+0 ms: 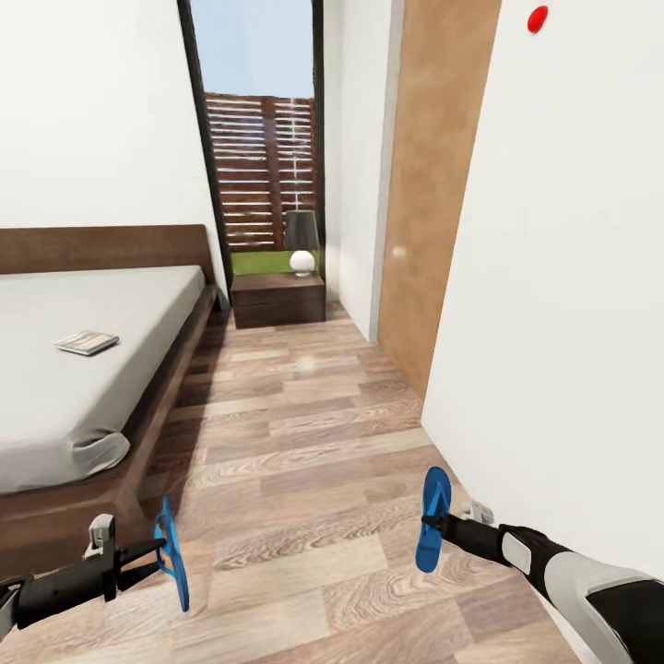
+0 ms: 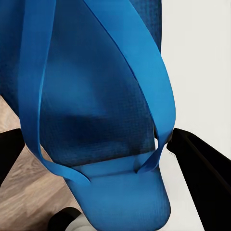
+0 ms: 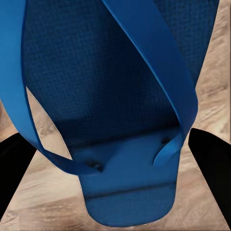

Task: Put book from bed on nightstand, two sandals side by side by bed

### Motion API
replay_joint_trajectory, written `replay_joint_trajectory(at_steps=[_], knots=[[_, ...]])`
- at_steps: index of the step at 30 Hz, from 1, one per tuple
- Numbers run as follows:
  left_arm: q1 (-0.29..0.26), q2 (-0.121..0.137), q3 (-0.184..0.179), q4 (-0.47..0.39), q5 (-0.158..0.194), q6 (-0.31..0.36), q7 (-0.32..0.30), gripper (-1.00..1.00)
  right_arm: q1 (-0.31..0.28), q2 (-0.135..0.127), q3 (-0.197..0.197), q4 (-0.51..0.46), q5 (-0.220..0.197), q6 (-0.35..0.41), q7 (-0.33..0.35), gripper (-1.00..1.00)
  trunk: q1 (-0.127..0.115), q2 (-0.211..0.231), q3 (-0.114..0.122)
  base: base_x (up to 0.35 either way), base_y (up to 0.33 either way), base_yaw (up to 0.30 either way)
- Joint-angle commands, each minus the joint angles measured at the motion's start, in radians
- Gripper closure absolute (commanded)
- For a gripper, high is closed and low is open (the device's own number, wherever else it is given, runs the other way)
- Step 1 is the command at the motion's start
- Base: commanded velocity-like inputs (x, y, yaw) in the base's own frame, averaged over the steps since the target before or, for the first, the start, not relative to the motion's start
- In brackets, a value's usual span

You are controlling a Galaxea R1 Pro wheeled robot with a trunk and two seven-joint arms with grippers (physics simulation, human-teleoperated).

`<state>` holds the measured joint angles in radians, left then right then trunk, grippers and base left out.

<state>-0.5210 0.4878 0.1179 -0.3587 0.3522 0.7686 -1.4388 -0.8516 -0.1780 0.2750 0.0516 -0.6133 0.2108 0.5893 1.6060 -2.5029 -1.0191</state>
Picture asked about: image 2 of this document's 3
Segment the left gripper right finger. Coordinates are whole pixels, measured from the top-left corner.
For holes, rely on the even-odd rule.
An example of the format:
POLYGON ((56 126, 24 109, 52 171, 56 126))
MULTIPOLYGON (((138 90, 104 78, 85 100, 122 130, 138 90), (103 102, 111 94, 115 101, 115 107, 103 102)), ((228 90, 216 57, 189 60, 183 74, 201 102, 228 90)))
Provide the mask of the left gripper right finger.
POLYGON ((205 231, 231 231, 231 160, 174 128, 171 145, 205 231))

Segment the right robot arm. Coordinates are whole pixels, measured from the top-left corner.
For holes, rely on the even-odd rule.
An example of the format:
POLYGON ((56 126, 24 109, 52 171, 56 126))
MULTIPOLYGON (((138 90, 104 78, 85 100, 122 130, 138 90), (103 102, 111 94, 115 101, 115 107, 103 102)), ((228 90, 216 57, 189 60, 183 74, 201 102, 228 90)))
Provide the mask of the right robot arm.
MULTIPOLYGON (((172 130, 172 133, 173 133, 173 130, 172 130)), ((171 145, 171 139, 172 139, 172 133, 170 134, 166 144, 167 144, 167 149, 172 152, 172 153, 175 153, 174 150, 173 150, 173 147, 171 145)), ((156 133, 156 130, 155 130, 155 127, 154 127, 154 137, 157 139, 157 133, 156 133)))

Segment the sandal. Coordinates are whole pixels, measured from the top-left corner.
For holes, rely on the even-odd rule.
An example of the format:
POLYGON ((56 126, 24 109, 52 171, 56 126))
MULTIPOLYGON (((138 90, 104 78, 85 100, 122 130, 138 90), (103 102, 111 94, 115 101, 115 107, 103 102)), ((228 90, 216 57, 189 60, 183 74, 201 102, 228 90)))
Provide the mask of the sandal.
POLYGON ((158 231, 170 218, 159 162, 176 106, 162 28, 162 0, 0 0, 0 95, 97 231, 158 231))

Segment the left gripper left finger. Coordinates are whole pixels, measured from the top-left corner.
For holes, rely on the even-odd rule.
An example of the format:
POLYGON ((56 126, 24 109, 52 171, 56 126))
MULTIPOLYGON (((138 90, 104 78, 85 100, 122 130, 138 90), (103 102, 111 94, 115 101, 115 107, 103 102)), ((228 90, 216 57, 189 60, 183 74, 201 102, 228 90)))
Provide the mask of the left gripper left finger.
POLYGON ((0 133, 0 186, 25 144, 21 128, 0 133))

